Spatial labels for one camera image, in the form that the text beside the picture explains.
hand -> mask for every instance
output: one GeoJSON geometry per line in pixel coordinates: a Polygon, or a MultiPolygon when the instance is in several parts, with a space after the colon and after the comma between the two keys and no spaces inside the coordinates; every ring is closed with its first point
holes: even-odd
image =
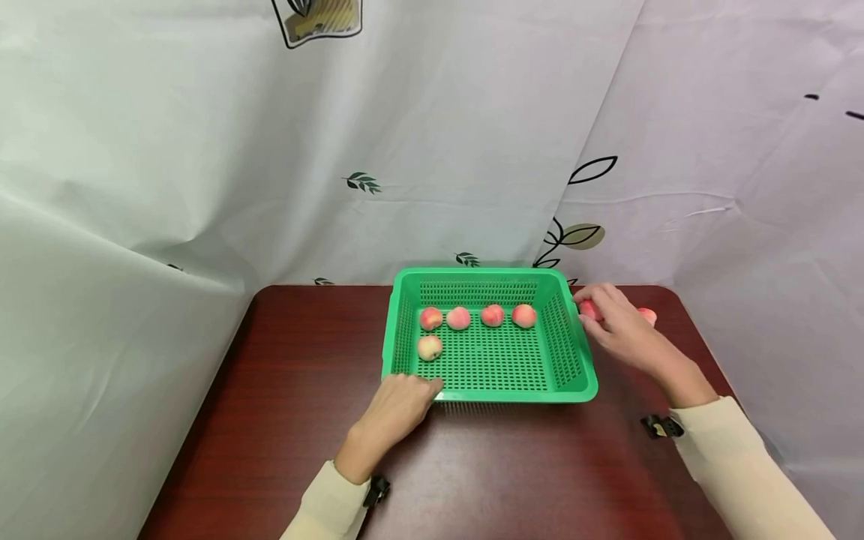
{"type": "Polygon", "coordinates": [[[369,408],[348,431],[336,454],[336,470],[353,484],[363,484],[378,462],[416,428],[444,386],[439,378],[388,375],[369,408]]]}
{"type": "Polygon", "coordinates": [[[655,330],[617,287],[596,283],[573,295],[576,304],[585,300],[593,301],[603,316],[597,322],[580,314],[585,332],[615,358],[653,377],[673,407],[695,407],[718,399],[699,366],[655,330]]]}

wrist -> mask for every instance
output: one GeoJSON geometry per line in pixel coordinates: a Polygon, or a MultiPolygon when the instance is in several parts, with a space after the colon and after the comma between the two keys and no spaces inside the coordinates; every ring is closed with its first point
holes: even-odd
{"type": "Polygon", "coordinates": [[[720,399],[696,362],[679,353],[652,373],[673,409],[689,409],[720,399]]]}
{"type": "Polygon", "coordinates": [[[372,472],[383,457],[384,452],[370,439],[369,434],[354,424],[348,430],[333,463],[342,478],[360,486],[372,477],[372,472]]]}

left hand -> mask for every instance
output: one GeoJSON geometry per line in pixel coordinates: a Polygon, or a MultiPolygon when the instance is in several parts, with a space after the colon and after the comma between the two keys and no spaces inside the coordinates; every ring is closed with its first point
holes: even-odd
{"type": "Polygon", "coordinates": [[[336,470],[349,482],[363,484],[387,452],[416,428],[444,382],[417,375],[388,375],[369,408],[348,431],[336,454],[336,470]]]}

green plastic basket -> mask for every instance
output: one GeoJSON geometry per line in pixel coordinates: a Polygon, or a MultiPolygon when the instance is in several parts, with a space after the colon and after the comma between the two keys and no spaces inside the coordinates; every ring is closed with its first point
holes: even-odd
{"type": "Polygon", "coordinates": [[[393,283],[381,377],[440,377],[440,401],[586,402],[597,395],[597,375],[576,315],[567,281],[557,270],[408,268],[393,283]],[[493,303],[505,311],[497,328],[480,322],[480,310],[493,303]],[[533,328],[517,327],[510,318],[521,303],[537,311],[533,328]],[[425,332],[419,320],[427,306],[445,317],[462,306],[471,314],[471,325],[457,332],[445,322],[425,332]],[[432,362],[417,356],[417,340],[427,334],[444,345],[432,362]]]}

printed design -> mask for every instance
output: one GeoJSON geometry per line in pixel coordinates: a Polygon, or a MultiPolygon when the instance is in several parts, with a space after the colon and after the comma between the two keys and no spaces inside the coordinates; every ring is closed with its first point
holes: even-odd
{"type": "MultiPolygon", "coordinates": [[[[813,101],[819,101],[819,94],[804,94],[805,99],[812,99],[813,101]]],[[[846,111],[846,116],[850,118],[854,118],[856,120],[864,120],[864,114],[855,111],[846,111]]]]}
{"type": "MultiPolygon", "coordinates": [[[[552,225],[555,226],[555,230],[547,231],[546,236],[543,238],[543,243],[552,247],[534,261],[532,265],[534,268],[555,268],[561,262],[561,259],[546,257],[551,255],[552,251],[559,245],[563,245],[571,250],[590,250],[606,236],[606,229],[594,223],[580,223],[565,229],[557,218],[552,218],[552,225]]],[[[570,281],[572,285],[578,279],[570,281]]]]}
{"type": "MultiPolygon", "coordinates": [[[[573,171],[567,185],[583,184],[591,180],[597,180],[611,171],[617,162],[617,156],[607,156],[599,157],[588,163],[584,163],[573,171]]],[[[561,225],[561,222],[558,221],[557,218],[553,217],[552,225],[554,226],[553,230],[547,231],[546,236],[543,237],[543,243],[551,245],[552,247],[544,251],[543,254],[534,261],[534,264],[532,265],[534,268],[555,268],[558,263],[561,262],[561,259],[546,257],[549,257],[552,254],[552,251],[560,245],[571,250],[590,250],[599,244],[606,236],[606,229],[594,223],[579,223],[577,225],[571,225],[565,229],[561,225]]],[[[579,278],[576,277],[567,280],[567,283],[572,286],[576,285],[576,282],[578,281],[579,278]]]]}
{"type": "Polygon", "coordinates": [[[359,189],[362,191],[368,190],[369,193],[373,195],[381,193],[381,186],[375,183],[375,179],[366,173],[358,172],[348,177],[343,176],[342,180],[344,180],[351,189],[359,189]]]}
{"type": "Polygon", "coordinates": [[[456,255],[456,262],[459,264],[465,264],[466,266],[470,266],[471,268],[477,268],[480,266],[480,261],[477,257],[474,256],[473,253],[468,253],[467,251],[463,251],[462,253],[454,253],[456,255]]]}
{"type": "Polygon", "coordinates": [[[351,37],[363,29],[363,0],[270,1],[288,48],[321,37],[351,37]]]}
{"type": "Polygon", "coordinates": [[[573,171],[573,174],[570,175],[570,180],[567,182],[568,186],[573,184],[582,184],[587,181],[597,180],[604,174],[608,173],[612,170],[612,167],[615,166],[615,163],[618,162],[617,156],[609,156],[609,157],[599,157],[592,162],[585,163],[573,171]]]}

